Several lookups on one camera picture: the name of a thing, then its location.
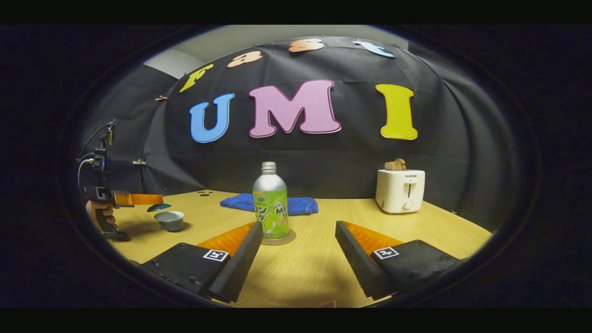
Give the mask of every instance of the aluminum bottle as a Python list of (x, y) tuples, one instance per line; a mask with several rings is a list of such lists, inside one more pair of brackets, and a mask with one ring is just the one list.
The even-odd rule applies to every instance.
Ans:
[(289, 234), (288, 188), (276, 174), (275, 162), (261, 163), (261, 176), (253, 184), (255, 216), (263, 226), (263, 238), (284, 239)]

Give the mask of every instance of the white toaster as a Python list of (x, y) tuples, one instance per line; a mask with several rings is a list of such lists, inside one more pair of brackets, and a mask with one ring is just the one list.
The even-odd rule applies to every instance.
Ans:
[(416, 212), (422, 207), (425, 184), (422, 170), (378, 170), (376, 202), (387, 213)]

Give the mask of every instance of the gray ceramic cup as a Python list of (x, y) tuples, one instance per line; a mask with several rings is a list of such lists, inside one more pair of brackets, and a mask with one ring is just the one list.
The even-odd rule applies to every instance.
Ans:
[(183, 217), (181, 212), (162, 212), (154, 215), (154, 218), (160, 223), (164, 230), (179, 231), (183, 229)]

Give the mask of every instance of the blue towel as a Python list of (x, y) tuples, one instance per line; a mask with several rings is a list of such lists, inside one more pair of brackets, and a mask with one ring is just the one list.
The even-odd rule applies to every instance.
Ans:
[[(253, 194), (243, 193), (238, 196), (226, 198), (220, 201), (220, 206), (255, 211)], [(318, 205), (313, 198), (288, 198), (288, 215), (306, 215), (318, 213)]]

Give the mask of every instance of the blue letter u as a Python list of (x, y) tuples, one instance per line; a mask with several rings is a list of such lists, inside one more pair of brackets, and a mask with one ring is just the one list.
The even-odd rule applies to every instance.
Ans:
[(218, 96), (214, 99), (216, 109), (216, 126), (211, 130), (204, 127), (205, 108), (207, 102), (199, 103), (189, 109), (191, 115), (191, 137), (199, 143), (207, 143), (218, 140), (228, 129), (229, 104), (234, 94)]

